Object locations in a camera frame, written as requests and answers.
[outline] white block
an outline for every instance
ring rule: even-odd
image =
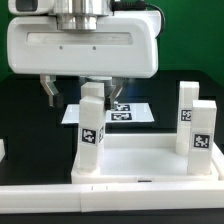
[[[188,174],[211,174],[216,110],[214,101],[193,101]]]
[[[4,147],[4,142],[2,139],[0,139],[0,162],[5,156],[5,147]]]
[[[188,155],[192,103],[198,95],[198,82],[180,82],[176,153],[182,156]]]
[[[80,100],[79,125],[99,129],[105,124],[104,99],[86,96]]]
[[[91,173],[100,166],[104,150],[105,110],[100,97],[86,96],[80,100],[77,168]]]
[[[80,212],[80,185],[0,186],[0,213]]]
[[[87,82],[81,87],[81,98],[96,96],[104,98],[104,83]]]

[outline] small white block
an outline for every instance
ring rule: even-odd
[[[0,162],[5,156],[5,147],[4,147],[4,142],[2,139],[0,139]]]
[[[80,100],[80,127],[99,129],[105,124],[104,100],[99,97],[86,96]]]
[[[104,84],[87,82],[81,87],[81,98],[85,96],[104,97]]]
[[[192,104],[198,95],[198,82],[180,82],[176,153],[182,156],[188,155]]]
[[[211,174],[215,120],[214,101],[193,101],[188,174]]]
[[[99,169],[104,150],[105,110],[100,97],[86,96],[80,100],[77,164],[78,172]]]

